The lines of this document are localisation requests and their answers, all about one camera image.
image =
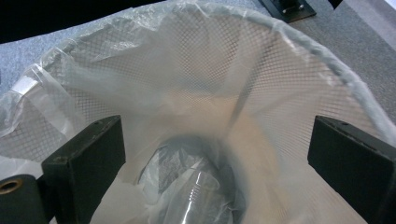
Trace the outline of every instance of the trash bag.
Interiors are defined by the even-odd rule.
[[[140,174],[186,134],[227,146],[212,155],[232,168],[242,223],[363,223],[307,163],[314,118],[396,146],[366,85],[306,35],[252,10],[174,1],[98,22],[25,70],[0,97],[0,177],[39,177],[50,153],[116,114],[127,162],[92,223],[150,223]]]

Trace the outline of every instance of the metal ring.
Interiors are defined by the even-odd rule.
[[[8,194],[22,186],[22,179],[11,179],[0,184],[0,194]]]

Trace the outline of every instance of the trash can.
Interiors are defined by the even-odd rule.
[[[183,134],[227,145],[242,223],[364,222],[307,163],[315,116],[396,146],[366,85],[326,48],[258,12],[203,2],[95,24],[29,66],[0,105],[0,179],[40,176],[39,163],[84,127],[121,115],[127,162],[92,223],[147,223],[136,179]]]

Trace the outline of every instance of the floor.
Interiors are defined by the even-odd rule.
[[[259,0],[211,2],[247,7],[269,15]],[[327,0],[307,2],[317,16],[293,22],[290,26],[326,46],[360,75],[396,123],[396,100],[393,97],[396,95],[396,22],[393,23],[396,10],[383,15],[384,10],[367,7],[369,0],[345,0],[336,10]],[[87,26],[89,23],[0,45],[0,94],[9,90],[23,69],[35,63],[45,51]]]

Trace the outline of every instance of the gray carpet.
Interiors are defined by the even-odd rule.
[[[247,7],[268,15],[258,0],[211,2]],[[290,25],[326,46],[360,75],[375,99],[393,122],[396,122],[396,101],[393,99],[396,93],[396,47],[390,46],[377,33],[377,29],[375,31],[349,6],[356,2],[346,0],[339,8],[332,10],[326,0],[308,0],[318,15]],[[0,94],[10,89],[27,65],[36,62],[44,52],[62,39],[73,36],[88,25],[0,45]],[[395,32],[396,29],[389,30],[390,35],[395,35]]]

